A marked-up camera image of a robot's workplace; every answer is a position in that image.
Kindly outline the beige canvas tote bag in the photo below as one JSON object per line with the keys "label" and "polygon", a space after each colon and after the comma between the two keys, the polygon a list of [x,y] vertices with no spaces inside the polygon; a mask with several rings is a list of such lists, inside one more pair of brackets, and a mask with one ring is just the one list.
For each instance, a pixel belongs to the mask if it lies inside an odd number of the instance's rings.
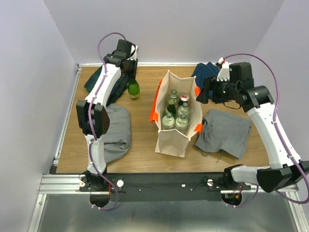
{"label": "beige canvas tote bag", "polygon": [[[202,107],[201,103],[196,101],[196,87],[195,77],[179,78],[171,71],[168,71],[161,80],[150,115],[150,121],[154,122],[158,128],[156,153],[183,158],[191,138],[202,132]],[[177,90],[179,97],[181,93],[190,94],[188,127],[184,132],[178,131],[175,126],[171,130],[164,130],[162,127],[162,118],[166,115],[165,108],[172,89]],[[179,101],[175,102],[175,106],[178,114]]]}

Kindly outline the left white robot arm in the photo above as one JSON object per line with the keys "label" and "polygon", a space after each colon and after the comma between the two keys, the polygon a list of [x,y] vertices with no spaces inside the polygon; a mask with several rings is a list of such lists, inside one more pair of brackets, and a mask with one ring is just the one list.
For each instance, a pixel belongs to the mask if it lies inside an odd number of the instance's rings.
{"label": "left white robot arm", "polygon": [[97,191],[104,190],[107,163],[124,156],[131,147],[129,111],[114,102],[135,80],[138,47],[120,39],[116,49],[104,56],[101,71],[92,90],[76,103],[79,128],[88,150],[88,167],[85,178]]}

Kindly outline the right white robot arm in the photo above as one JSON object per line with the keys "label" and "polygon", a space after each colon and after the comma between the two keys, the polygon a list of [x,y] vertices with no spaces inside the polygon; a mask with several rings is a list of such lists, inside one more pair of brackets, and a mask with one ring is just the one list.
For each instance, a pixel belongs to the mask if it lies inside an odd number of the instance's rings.
{"label": "right white robot arm", "polygon": [[225,168],[222,184],[234,189],[240,182],[260,186],[265,192],[278,191],[297,184],[308,183],[308,161],[294,150],[277,116],[278,99],[266,86],[254,85],[252,66],[248,62],[228,63],[220,58],[216,77],[204,78],[196,100],[207,104],[235,101],[251,118],[267,151],[268,167],[234,165]]}

